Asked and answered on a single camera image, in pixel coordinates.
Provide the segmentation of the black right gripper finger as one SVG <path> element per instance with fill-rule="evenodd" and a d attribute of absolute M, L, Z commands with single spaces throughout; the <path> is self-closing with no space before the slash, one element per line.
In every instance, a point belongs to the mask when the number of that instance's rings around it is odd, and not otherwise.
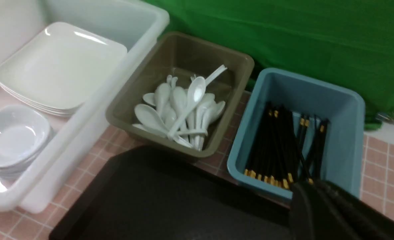
<path fill-rule="evenodd" d="M 393 220 L 331 181 L 301 181 L 291 191 L 293 240 L 394 240 Z"/>

